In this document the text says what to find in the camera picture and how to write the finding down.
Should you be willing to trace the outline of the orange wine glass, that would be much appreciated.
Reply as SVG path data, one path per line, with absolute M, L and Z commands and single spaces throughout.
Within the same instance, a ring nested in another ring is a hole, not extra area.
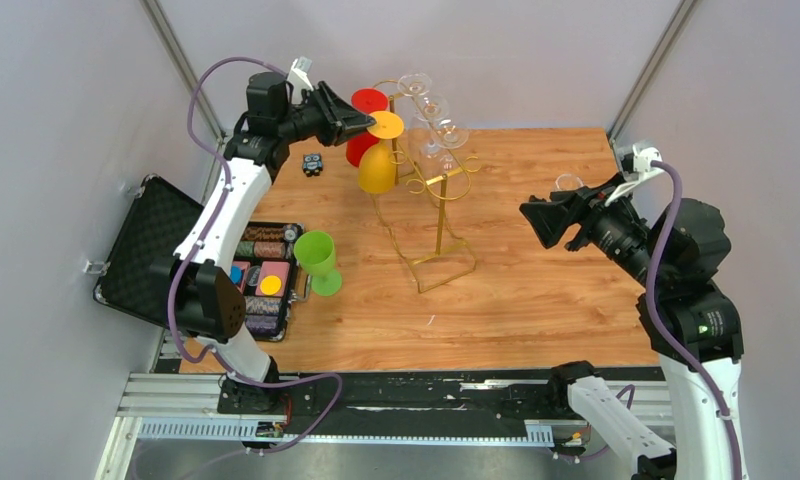
M 358 185 L 368 194 L 384 194 L 395 185 L 397 164 L 392 142 L 404 132 L 404 122 L 400 116 L 387 110 L 375 111 L 371 116 L 376 123 L 367 132 L 377 139 L 377 143 L 361 157 Z

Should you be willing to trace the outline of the clear wine glass front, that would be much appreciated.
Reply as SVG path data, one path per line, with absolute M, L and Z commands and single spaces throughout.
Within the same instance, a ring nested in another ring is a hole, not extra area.
M 584 186 L 583 180 L 576 174 L 564 173 L 559 175 L 554 182 L 555 192 L 578 190 Z

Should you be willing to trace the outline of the green wine glass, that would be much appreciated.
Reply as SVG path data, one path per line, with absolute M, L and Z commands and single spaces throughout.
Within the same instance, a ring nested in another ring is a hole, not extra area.
M 311 288 L 320 296 L 335 295 L 342 287 L 337 270 L 336 246 L 324 231 L 304 233 L 294 244 L 293 254 L 303 270 L 312 277 Z

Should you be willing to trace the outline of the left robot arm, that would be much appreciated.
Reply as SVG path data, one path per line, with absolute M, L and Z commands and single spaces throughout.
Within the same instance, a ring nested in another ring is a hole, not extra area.
M 276 72 L 253 75 L 246 100 L 232 145 L 217 156 L 221 172 L 212 197 L 174 252 L 153 261 L 150 274 L 161 294 L 164 327 L 199 342 L 229 377 L 246 383 L 247 404 L 269 413 L 280 405 L 283 389 L 270 378 L 275 361 L 246 326 L 246 299 L 230 277 L 236 248 L 291 144 L 316 138 L 339 146 L 376 121 L 323 81 L 296 91 Z

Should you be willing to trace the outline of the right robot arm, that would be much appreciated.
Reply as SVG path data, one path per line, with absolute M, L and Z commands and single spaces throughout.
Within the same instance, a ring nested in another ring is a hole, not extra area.
M 720 211 L 674 191 L 648 225 L 616 180 L 531 197 L 520 213 L 545 248 L 592 245 L 636 280 L 637 309 L 670 395 L 675 438 L 665 441 L 620 401 L 587 362 L 557 368 L 547 403 L 560 417 L 578 414 L 630 468 L 635 479 L 744 479 L 736 418 L 744 352 L 739 312 L 715 283 L 731 243 Z

